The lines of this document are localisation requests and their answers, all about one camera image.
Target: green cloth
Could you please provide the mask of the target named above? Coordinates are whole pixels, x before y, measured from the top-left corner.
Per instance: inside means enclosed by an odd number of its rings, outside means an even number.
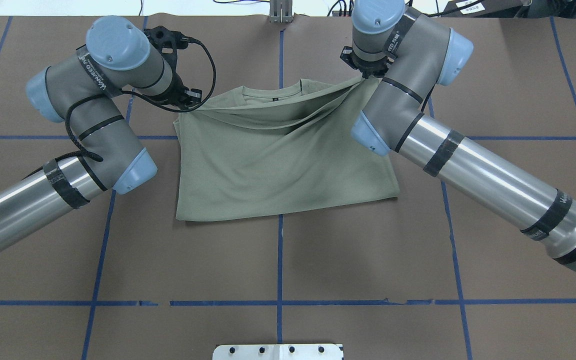
[[[393,198],[388,156],[350,135],[377,88],[361,77],[302,79],[277,90],[244,86],[180,114],[176,218],[224,221]]]

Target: folded shirt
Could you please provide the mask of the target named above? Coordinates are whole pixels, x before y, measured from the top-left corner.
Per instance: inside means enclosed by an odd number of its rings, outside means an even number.
[[[374,77],[276,90],[232,89],[179,115],[176,218],[224,221],[287,214],[399,193],[388,156],[350,135]]]

